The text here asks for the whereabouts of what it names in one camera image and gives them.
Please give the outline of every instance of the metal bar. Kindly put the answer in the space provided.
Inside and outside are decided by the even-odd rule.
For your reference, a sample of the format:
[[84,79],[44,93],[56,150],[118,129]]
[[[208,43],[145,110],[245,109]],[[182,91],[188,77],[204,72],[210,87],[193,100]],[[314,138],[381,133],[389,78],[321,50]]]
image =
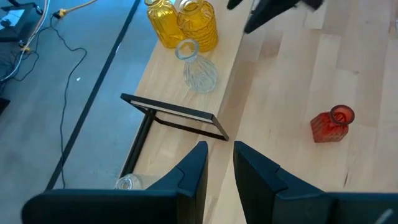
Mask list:
[[[155,110],[151,110],[149,111],[149,113],[156,115]],[[139,155],[141,154],[142,148],[144,147],[145,140],[147,139],[147,136],[149,134],[150,127],[152,126],[152,122],[153,119],[150,116],[144,116],[141,126],[138,129],[134,143],[131,146],[130,153],[126,159],[126,163],[124,164],[120,177],[126,174],[131,174],[134,171]]]
[[224,128],[221,126],[220,122],[218,122],[216,116],[213,116],[213,118],[211,119],[213,124],[217,127],[218,131],[223,135],[225,141],[229,140],[229,136],[227,135],[226,131],[224,130]]
[[168,121],[162,121],[162,120],[160,120],[160,121],[161,121],[160,124],[164,124],[164,125],[167,125],[167,126],[170,126],[170,127],[173,127],[173,128],[177,128],[177,129],[181,129],[181,130],[184,130],[184,131],[189,131],[189,132],[192,132],[192,133],[201,134],[201,135],[208,136],[208,137],[211,137],[211,138],[215,138],[215,139],[226,141],[225,137],[220,135],[220,134],[215,134],[215,133],[211,133],[211,132],[208,132],[208,131],[203,131],[203,130],[200,130],[200,129],[191,128],[191,127],[188,127],[188,126],[184,126],[184,125],[181,125],[181,124],[175,124],[175,123],[168,122]]
[[143,98],[140,96],[134,96],[134,95],[122,93],[122,95],[120,97],[130,104],[134,104],[134,102],[138,102],[138,103],[148,105],[148,107],[155,106],[155,107],[163,108],[163,109],[170,110],[170,111],[176,111],[176,112],[180,112],[183,114],[189,114],[191,116],[207,119],[209,121],[211,121],[211,119],[213,117],[213,115],[211,113],[207,113],[204,111],[199,111],[199,110],[195,110],[195,109],[191,109],[191,108],[186,108],[183,106],[173,105],[170,103],[165,103],[165,102],[161,102],[161,101],[157,101],[157,100],[151,100],[151,99]]

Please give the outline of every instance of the black metal frame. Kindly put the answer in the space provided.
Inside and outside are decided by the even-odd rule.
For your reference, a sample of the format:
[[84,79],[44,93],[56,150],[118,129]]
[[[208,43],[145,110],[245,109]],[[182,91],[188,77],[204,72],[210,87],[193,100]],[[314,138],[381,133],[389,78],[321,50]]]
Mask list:
[[[131,146],[130,153],[126,159],[126,163],[122,169],[120,177],[133,172],[134,167],[137,164],[139,155],[142,151],[142,148],[144,147],[145,140],[149,134],[150,127],[151,127],[153,121],[156,121],[159,124],[164,124],[166,126],[170,126],[173,128],[181,129],[184,131],[189,131],[192,133],[201,134],[204,136],[208,136],[208,137],[215,138],[215,139],[220,139],[223,141],[228,141],[228,139],[229,139],[229,136],[227,135],[227,133],[225,132],[223,127],[220,125],[220,122],[217,120],[216,116],[214,116],[211,113],[186,108],[183,106],[177,106],[177,105],[173,105],[170,103],[164,103],[161,101],[151,100],[151,99],[143,98],[140,96],[129,95],[129,94],[125,94],[125,93],[122,93],[120,98],[122,98],[124,101],[128,102],[130,105],[132,105],[133,107],[137,108],[139,111],[141,111],[145,114],[144,119],[142,120],[141,126],[137,132],[134,143]],[[215,134],[215,133],[211,133],[208,131],[203,131],[203,130],[199,130],[196,128],[184,126],[181,124],[175,124],[172,122],[161,120],[160,118],[156,117],[156,113],[158,111],[167,113],[167,114],[171,114],[174,116],[179,116],[182,118],[191,119],[194,121],[199,121],[199,122],[206,123],[206,124],[212,124],[213,126],[216,126],[216,128],[218,129],[218,131],[221,134]]]
[[[159,124],[164,124],[164,125],[167,125],[167,126],[170,126],[173,128],[178,128],[178,129],[181,129],[184,131],[201,134],[201,135],[219,139],[219,140],[228,141],[228,139],[229,139],[229,136],[227,135],[227,133],[225,132],[223,127],[220,125],[220,122],[217,120],[216,116],[214,116],[211,113],[186,108],[183,106],[177,106],[177,105],[173,105],[170,103],[164,103],[164,102],[157,101],[157,100],[150,100],[150,99],[143,98],[140,96],[134,96],[134,95],[129,95],[129,94],[125,94],[125,93],[122,93],[120,98],[122,98],[124,101],[128,102],[129,104],[133,105],[139,111],[143,112],[145,114],[145,116],[148,116],[150,119],[158,122]],[[221,134],[215,134],[215,133],[211,133],[208,131],[203,131],[200,129],[184,126],[181,124],[175,124],[172,122],[163,121],[160,118],[156,117],[155,113],[151,113],[151,111],[155,111],[155,112],[160,111],[163,113],[171,114],[174,116],[179,116],[182,118],[191,119],[194,121],[199,121],[199,122],[206,123],[206,124],[212,124],[212,125],[216,126],[216,128],[218,129],[218,131]]]

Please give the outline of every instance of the electrical cable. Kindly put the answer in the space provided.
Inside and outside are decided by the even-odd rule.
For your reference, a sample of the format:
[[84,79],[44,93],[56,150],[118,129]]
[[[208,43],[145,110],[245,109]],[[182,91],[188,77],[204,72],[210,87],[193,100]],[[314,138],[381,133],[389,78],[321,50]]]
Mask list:
[[1,95],[1,94],[3,93],[3,91],[4,91],[7,81],[9,81],[9,80],[15,80],[15,81],[17,81],[17,82],[22,82],[22,81],[24,81],[24,79],[34,70],[36,63],[37,63],[38,59],[40,58],[40,55],[39,55],[39,53],[38,53],[37,51],[38,51],[38,47],[39,47],[39,37],[40,37],[40,34],[43,33],[43,31],[45,31],[45,30],[54,30],[54,31],[57,33],[58,38],[62,40],[64,46],[65,46],[69,51],[75,52],[75,51],[77,51],[77,50],[82,50],[82,51],[84,52],[82,58],[79,60],[79,62],[74,66],[74,68],[73,68],[73,69],[71,70],[71,72],[68,74],[67,84],[66,84],[65,89],[64,89],[64,91],[63,91],[63,106],[62,106],[62,115],[61,115],[61,121],[60,121],[59,131],[60,131],[60,137],[61,137],[60,146],[61,146],[61,161],[62,161],[62,168],[61,168],[62,188],[65,189],[65,186],[66,186],[66,184],[65,184],[65,176],[64,176],[64,173],[63,173],[63,165],[65,164],[65,160],[64,160],[64,156],[63,156],[63,153],[64,153],[64,152],[63,152],[63,150],[64,150],[64,146],[63,146],[63,142],[64,142],[64,137],[63,137],[63,124],[64,124],[64,119],[65,119],[65,112],[66,112],[66,108],[67,108],[67,103],[68,103],[68,101],[67,101],[67,100],[68,100],[68,99],[67,99],[67,93],[68,93],[68,88],[69,88],[69,85],[70,85],[70,79],[71,79],[73,73],[75,72],[75,70],[77,69],[77,67],[78,67],[78,66],[82,63],[82,61],[84,61],[84,59],[86,58],[86,56],[87,56],[87,50],[86,50],[85,48],[83,48],[83,47],[78,47],[78,48],[75,48],[75,49],[69,47],[69,45],[67,44],[66,40],[61,36],[61,34],[59,33],[59,31],[53,26],[53,18],[54,18],[54,16],[51,16],[51,18],[50,18],[50,25],[49,25],[48,27],[45,27],[45,28],[39,30],[39,31],[35,34],[35,35],[37,35],[36,44],[35,44],[35,50],[29,52],[29,53],[26,55],[25,58],[23,57],[23,56],[24,56],[24,51],[21,51],[21,52],[17,53],[16,55],[14,55],[14,53],[11,52],[11,54],[13,54],[13,56],[14,56],[14,61],[13,61],[13,62],[11,61],[10,63],[7,62],[6,65],[11,66],[11,69],[14,69],[13,72],[17,72],[17,71],[18,71],[18,64],[17,64],[17,66],[15,66],[15,65],[16,65],[16,60],[17,60],[18,57],[19,57],[19,63],[21,62],[21,60],[27,59],[27,58],[28,58],[30,55],[32,55],[32,54],[35,54],[35,55],[37,56],[37,58],[35,59],[32,68],[31,68],[21,79],[18,79],[18,78],[16,78],[16,77],[12,77],[12,78],[10,78],[10,79],[5,80],[4,82],[0,82],[0,95]]
[[40,30],[40,28],[43,26],[44,21],[45,21],[45,18],[47,17],[47,14],[48,14],[48,12],[49,12],[49,7],[50,7],[50,0],[45,0],[45,2],[47,2],[47,7],[45,7],[46,10],[43,12],[43,15],[44,15],[44,16],[42,16],[42,18],[44,18],[44,19],[43,19],[42,22],[40,23],[39,28],[31,35],[31,37],[29,38],[28,42],[25,44],[24,48],[22,49],[21,56],[19,57],[18,63],[17,63],[17,65],[15,66],[15,68],[13,69],[13,71],[12,71],[9,75],[7,75],[6,77],[1,78],[1,79],[0,79],[0,82],[3,82],[3,81],[5,81],[5,80],[7,80],[8,78],[10,78],[10,77],[17,71],[17,69],[19,68],[19,65],[21,64],[21,61],[22,61],[22,58],[23,58],[24,53],[25,53],[25,51],[26,51],[26,48],[28,48],[28,46],[29,46],[29,44],[32,42],[33,38],[36,36],[36,34],[37,34],[38,31]]
[[89,4],[92,4],[92,3],[96,2],[96,1],[97,0],[91,0],[91,1],[89,1],[87,3],[81,4],[79,6],[72,7],[70,9],[60,9],[60,10],[58,10],[58,12],[55,12],[53,14],[53,16],[55,16],[57,19],[61,19],[61,18],[65,17],[69,12],[72,12],[74,10],[77,10],[77,9],[83,8],[85,6],[88,6]]
[[35,69],[36,63],[39,60],[40,55],[36,51],[32,51],[25,59],[27,59],[31,54],[35,54],[37,56],[33,63],[32,68],[21,79],[18,79],[17,76],[15,75],[14,77],[10,78],[11,80],[15,80],[17,82],[22,82]]
[[78,47],[75,49],[72,49],[71,47],[69,47],[69,45],[67,44],[67,42],[65,41],[65,39],[60,35],[59,31],[54,28],[54,26],[52,25],[52,19],[54,17],[52,16],[50,19],[50,28],[53,29],[58,37],[62,40],[64,46],[71,52],[75,52],[77,50],[82,50],[84,52],[84,55],[82,56],[82,58],[80,59],[80,61],[74,66],[74,68],[71,70],[71,72],[68,75],[68,80],[67,80],[67,84],[65,86],[64,92],[63,92],[63,107],[62,107],[62,116],[61,116],[61,123],[60,123],[60,135],[61,135],[61,161],[62,161],[62,169],[61,169],[61,178],[62,178],[62,189],[65,189],[65,176],[63,174],[63,165],[65,164],[65,160],[63,157],[63,120],[65,118],[65,111],[67,108],[67,93],[68,93],[68,88],[69,88],[69,83],[70,83],[70,78],[72,77],[73,72],[76,70],[76,68],[82,63],[82,61],[86,58],[87,56],[87,50],[84,49],[83,47]]

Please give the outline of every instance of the black cable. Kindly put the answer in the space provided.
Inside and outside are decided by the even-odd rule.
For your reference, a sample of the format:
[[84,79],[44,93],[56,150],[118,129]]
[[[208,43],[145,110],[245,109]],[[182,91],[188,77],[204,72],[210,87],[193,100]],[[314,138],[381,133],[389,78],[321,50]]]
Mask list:
[[27,59],[31,54],[35,54],[37,56],[36,59],[35,59],[35,62],[33,63],[32,68],[21,79],[18,79],[16,77],[17,75],[14,75],[14,77],[12,77],[11,80],[15,80],[17,82],[22,82],[33,71],[33,69],[35,69],[36,63],[39,60],[40,55],[36,51],[33,51],[25,59]]
[[[65,164],[65,160],[64,160],[64,156],[63,156],[63,154],[64,154],[64,152],[63,152],[63,151],[64,151],[64,146],[63,146],[63,122],[64,122],[65,111],[66,111],[67,103],[68,103],[68,101],[67,101],[67,100],[68,100],[68,99],[67,99],[67,93],[68,93],[68,88],[69,88],[70,79],[71,79],[71,77],[72,77],[72,74],[73,74],[73,72],[75,72],[75,70],[77,69],[77,67],[82,63],[82,61],[86,58],[86,56],[87,56],[87,50],[84,49],[83,47],[78,47],[78,48],[75,48],[75,49],[69,47],[69,45],[67,44],[66,40],[60,35],[59,31],[53,26],[52,21],[53,21],[53,16],[51,16],[51,18],[50,18],[50,25],[49,25],[48,27],[45,27],[45,28],[39,30],[38,33],[36,33],[36,36],[37,36],[37,37],[36,37],[35,50],[29,52],[29,53],[26,55],[25,58],[22,58],[23,60],[25,60],[25,59],[27,59],[30,55],[35,54],[35,55],[37,56],[37,58],[35,59],[35,62],[33,63],[32,68],[31,68],[21,79],[16,78],[16,75],[14,75],[12,78],[10,78],[10,80],[15,80],[15,81],[17,81],[17,82],[22,82],[22,81],[24,81],[24,79],[34,70],[36,63],[37,63],[37,61],[38,61],[39,58],[40,58],[40,55],[39,55],[39,53],[37,52],[38,47],[39,47],[39,37],[40,37],[40,34],[41,34],[43,31],[45,31],[45,30],[54,30],[54,31],[57,33],[58,38],[62,40],[64,46],[65,46],[69,51],[75,52],[75,51],[77,51],[77,50],[82,50],[82,51],[84,52],[84,55],[82,56],[82,58],[80,59],[80,61],[74,66],[74,68],[72,69],[72,71],[69,73],[68,78],[67,78],[67,84],[66,84],[65,89],[64,89],[64,91],[63,91],[63,106],[62,106],[62,115],[61,115],[61,122],[60,122],[60,128],[59,128],[59,130],[60,130],[60,135],[61,135],[61,143],[60,143],[60,145],[61,145],[61,159],[60,159],[60,160],[62,161],[62,168],[61,168],[62,188],[65,189],[65,176],[64,176],[64,174],[63,174],[63,165]],[[8,69],[9,71],[7,71],[7,73],[11,72],[11,71],[14,69],[15,64],[16,64],[16,62],[17,62],[16,60],[17,60],[18,56],[21,56],[20,54],[21,54],[20,52],[17,53],[16,55],[13,54],[13,56],[14,56],[14,61],[12,61],[12,60],[9,58],[9,61],[7,62],[7,61],[5,61],[3,58],[0,58],[0,59],[2,59],[3,62],[7,62],[5,65],[8,65],[8,66],[9,66],[9,69]],[[7,81],[8,81],[8,80],[6,80],[4,83],[0,83],[0,95],[1,95],[1,93],[4,91]]]
[[61,135],[61,161],[62,161],[61,178],[62,178],[62,188],[65,189],[65,177],[64,177],[64,174],[63,174],[63,165],[65,165],[65,160],[64,160],[64,157],[63,157],[63,131],[62,131],[62,129],[63,129],[63,120],[64,120],[64,117],[65,117],[65,110],[67,108],[67,93],[68,93],[68,87],[69,87],[69,83],[70,83],[70,78],[71,78],[73,72],[76,70],[76,68],[82,63],[82,61],[87,56],[87,50],[84,49],[83,47],[78,47],[78,48],[75,48],[75,49],[72,49],[71,47],[69,47],[67,42],[65,41],[65,39],[60,35],[59,31],[56,28],[54,28],[54,26],[52,24],[53,18],[54,18],[54,16],[51,16],[51,18],[50,18],[50,28],[53,29],[57,33],[58,37],[62,40],[64,46],[71,52],[74,52],[74,51],[77,51],[77,50],[84,51],[84,55],[82,56],[80,61],[75,65],[75,67],[69,73],[68,80],[67,80],[67,85],[66,85],[66,87],[64,89],[64,92],[63,92],[63,108],[62,108],[62,116],[61,116],[61,123],[60,123],[60,135]]

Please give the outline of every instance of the clear glass vase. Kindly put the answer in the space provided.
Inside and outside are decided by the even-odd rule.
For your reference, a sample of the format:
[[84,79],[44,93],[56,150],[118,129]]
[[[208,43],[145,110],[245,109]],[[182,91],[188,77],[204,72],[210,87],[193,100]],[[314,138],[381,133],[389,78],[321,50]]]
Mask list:
[[177,58],[185,61],[185,83],[193,91],[208,93],[216,87],[217,71],[213,62],[198,55],[198,51],[198,42],[192,39],[181,41],[175,48]]

